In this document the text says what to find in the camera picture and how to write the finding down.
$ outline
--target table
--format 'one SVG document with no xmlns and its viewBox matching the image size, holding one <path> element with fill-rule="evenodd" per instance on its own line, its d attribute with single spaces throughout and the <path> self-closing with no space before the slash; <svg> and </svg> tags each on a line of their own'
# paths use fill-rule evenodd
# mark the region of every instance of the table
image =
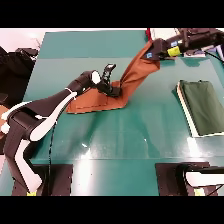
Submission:
<svg viewBox="0 0 224 224">
<path fill-rule="evenodd" d="M 116 63 L 118 80 L 146 42 L 144 31 L 47 33 L 24 101 L 53 95 L 85 70 L 102 73 Z M 158 195 L 155 163 L 208 161 L 224 166 L 224 136 L 192 139 L 173 92 L 180 79 L 208 80 L 224 105 L 224 71 L 213 58 L 161 62 L 119 110 L 63 113 L 55 129 L 52 163 L 74 164 L 71 195 Z M 48 163 L 51 132 L 40 142 L 34 164 Z M 11 195 L 7 163 L 0 195 Z"/>
</svg>

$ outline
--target black wire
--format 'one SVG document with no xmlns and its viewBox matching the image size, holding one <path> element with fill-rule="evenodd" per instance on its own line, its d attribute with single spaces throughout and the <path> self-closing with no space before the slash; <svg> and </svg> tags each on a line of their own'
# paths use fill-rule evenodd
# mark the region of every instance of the black wire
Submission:
<svg viewBox="0 0 224 224">
<path fill-rule="evenodd" d="M 209 53 L 209 52 L 207 52 L 207 51 L 204 51 L 204 53 L 205 53 L 205 54 L 209 54 L 209 55 L 211 55 L 212 57 L 217 58 L 219 61 L 221 61 L 222 63 L 224 63 L 224 61 L 223 61 L 222 59 L 216 57 L 214 54 L 211 54 L 211 53 Z"/>
<path fill-rule="evenodd" d="M 214 194 L 216 191 L 218 191 L 221 187 L 223 187 L 224 184 L 221 184 L 218 188 L 216 188 L 214 191 L 212 191 L 211 193 L 209 193 L 208 195 L 206 196 L 210 196 L 212 194 Z"/>
<path fill-rule="evenodd" d="M 51 133 L 51 142 L 50 142 L 50 146 L 49 146 L 49 165 L 48 165 L 48 196 L 50 196 L 51 192 L 50 192 L 50 175 L 51 175 L 51 149 L 53 146 L 53 140 L 54 140 L 54 130 L 56 127 L 57 121 L 55 122 L 53 129 L 52 129 L 52 133 Z"/>
</svg>

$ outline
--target yellow tape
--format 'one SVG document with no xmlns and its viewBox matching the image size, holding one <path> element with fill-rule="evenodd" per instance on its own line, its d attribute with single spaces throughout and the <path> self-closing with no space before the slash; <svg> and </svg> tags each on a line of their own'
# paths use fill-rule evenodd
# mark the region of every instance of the yellow tape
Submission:
<svg viewBox="0 0 224 224">
<path fill-rule="evenodd" d="M 205 191 L 203 188 L 194 189 L 195 196 L 205 196 Z"/>
<path fill-rule="evenodd" d="M 180 54 L 180 48 L 178 46 L 173 47 L 168 50 L 168 54 L 170 57 L 174 57 Z"/>
<path fill-rule="evenodd" d="M 37 192 L 26 193 L 26 196 L 37 196 Z"/>
</svg>

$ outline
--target red object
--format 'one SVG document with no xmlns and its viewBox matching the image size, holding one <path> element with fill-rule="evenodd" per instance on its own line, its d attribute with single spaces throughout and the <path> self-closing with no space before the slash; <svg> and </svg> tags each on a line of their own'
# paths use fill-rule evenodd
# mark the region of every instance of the red object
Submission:
<svg viewBox="0 0 224 224">
<path fill-rule="evenodd" d="M 147 30 L 145 31 L 145 34 L 148 37 L 148 40 L 150 41 L 152 39 L 151 32 L 150 32 L 150 28 L 147 28 Z"/>
</svg>

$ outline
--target green cloth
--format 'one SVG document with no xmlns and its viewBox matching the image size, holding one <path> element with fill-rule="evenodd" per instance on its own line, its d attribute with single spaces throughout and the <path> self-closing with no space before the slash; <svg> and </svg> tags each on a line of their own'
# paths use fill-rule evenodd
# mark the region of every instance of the green cloth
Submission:
<svg viewBox="0 0 224 224">
<path fill-rule="evenodd" d="M 200 136 L 224 132 L 224 109 L 209 81 L 180 81 L 180 88 Z"/>
</svg>

